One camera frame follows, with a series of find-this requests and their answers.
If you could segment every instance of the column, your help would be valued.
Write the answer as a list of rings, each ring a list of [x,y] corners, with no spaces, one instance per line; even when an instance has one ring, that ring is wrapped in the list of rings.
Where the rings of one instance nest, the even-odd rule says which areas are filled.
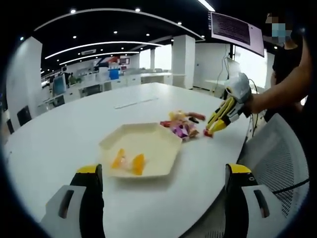
[[[13,129],[20,128],[17,113],[29,107],[32,118],[37,116],[41,99],[42,43],[33,37],[26,39],[11,58],[6,76],[6,99]]]
[[[172,72],[185,75],[185,88],[193,88],[195,69],[195,39],[183,35],[174,37],[172,47]]]
[[[151,50],[151,69],[155,69],[155,49]]]

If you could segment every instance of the white robotic hand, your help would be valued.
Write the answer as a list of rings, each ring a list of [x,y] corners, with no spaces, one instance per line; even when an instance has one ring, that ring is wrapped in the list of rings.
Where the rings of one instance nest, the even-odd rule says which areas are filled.
[[[206,126],[209,135],[225,129],[230,123],[237,120],[243,112],[244,104],[252,95],[249,79],[244,73],[228,79],[225,83],[225,90],[229,97],[210,117]]]

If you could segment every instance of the ceiling lamp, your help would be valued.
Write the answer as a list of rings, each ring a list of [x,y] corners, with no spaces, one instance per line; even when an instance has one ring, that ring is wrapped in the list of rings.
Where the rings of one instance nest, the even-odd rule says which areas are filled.
[[[81,58],[72,59],[72,60],[69,60],[69,61],[60,63],[59,65],[62,65],[62,64],[65,64],[65,63],[70,63],[70,62],[73,62],[73,61],[76,61],[76,60],[83,60],[83,59],[90,58],[90,57],[96,57],[96,56],[107,56],[107,55],[112,55],[112,54],[116,54],[116,55],[122,55],[122,54],[138,54],[138,53],[140,53],[140,52],[138,52],[138,51],[126,51],[126,52],[102,53],[102,54],[97,54],[97,55],[92,55],[92,56],[84,56],[84,57],[81,57]]]
[[[198,0],[209,11],[216,11],[206,0]]]
[[[157,43],[150,43],[150,42],[141,42],[141,41],[108,41],[108,42],[98,42],[98,43],[92,43],[92,44],[86,44],[86,45],[81,45],[81,46],[76,46],[76,47],[72,47],[57,53],[54,53],[50,56],[45,57],[45,59],[47,60],[48,58],[51,58],[53,56],[59,55],[61,53],[67,52],[67,51],[71,51],[74,49],[78,49],[78,48],[82,48],[82,47],[87,47],[87,46],[97,46],[97,45],[106,45],[106,44],[138,44],[138,45],[149,45],[149,46],[163,46],[161,44],[157,44]]]

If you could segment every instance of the monitor screen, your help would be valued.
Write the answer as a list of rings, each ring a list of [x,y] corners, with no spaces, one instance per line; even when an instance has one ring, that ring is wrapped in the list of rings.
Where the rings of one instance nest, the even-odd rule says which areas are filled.
[[[264,57],[262,30],[237,18],[210,12],[211,37],[231,42]]]
[[[120,64],[129,64],[130,59],[129,58],[120,58]]]
[[[57,76],[54,79],[53,93],[54,93],[54,96],[57,96],[59,94],[63,94],[64,92],[66,92],[66,82],[65,82],[65,75],[62,74],[60,76]]]

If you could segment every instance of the hexagonal plate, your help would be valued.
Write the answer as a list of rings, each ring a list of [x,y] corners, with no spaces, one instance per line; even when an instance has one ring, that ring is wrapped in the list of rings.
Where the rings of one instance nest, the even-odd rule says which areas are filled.
[[[103,156],[101,163],[107,176],[121,178],[144,178],[168,175],[181,148],[182,139],[158,123],[125,124],[103,139],[99,145]],[[111,165],[120,149],[132,161],[144,154],[145,167],[141,176]]]

